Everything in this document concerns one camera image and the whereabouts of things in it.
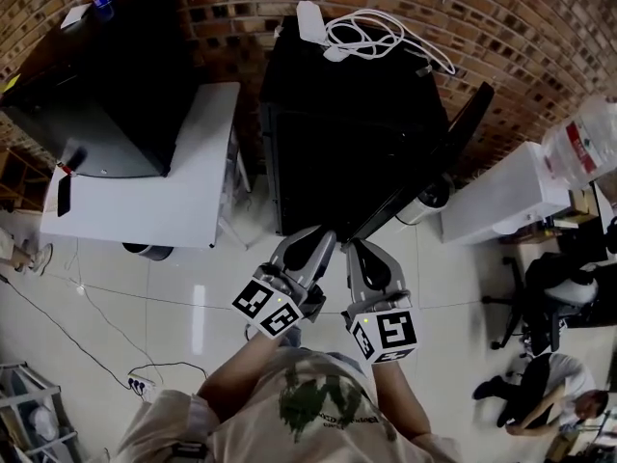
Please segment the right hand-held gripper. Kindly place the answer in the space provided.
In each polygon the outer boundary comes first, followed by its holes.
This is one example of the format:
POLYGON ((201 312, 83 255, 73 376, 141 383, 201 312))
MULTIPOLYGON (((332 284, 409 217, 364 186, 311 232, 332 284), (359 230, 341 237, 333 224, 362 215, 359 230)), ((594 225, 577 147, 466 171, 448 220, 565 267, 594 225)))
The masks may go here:
POLYGON ((346 251, 352 304, 341 313, 363 359, 404 359, 419 346, 411 293, 400 263, 381 247, 354 239, 346 251))

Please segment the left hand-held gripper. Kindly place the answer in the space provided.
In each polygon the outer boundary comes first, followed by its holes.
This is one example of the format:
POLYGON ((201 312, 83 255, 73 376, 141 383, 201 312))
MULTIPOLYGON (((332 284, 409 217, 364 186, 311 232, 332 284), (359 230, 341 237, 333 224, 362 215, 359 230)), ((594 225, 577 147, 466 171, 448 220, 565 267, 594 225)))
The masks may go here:
POLYGON ((286 237, 231 302, 231 308, 269 339, 300 320, 313 321, 326 296, 318 285, 335 250, 330 229, 303 229, 286 237))

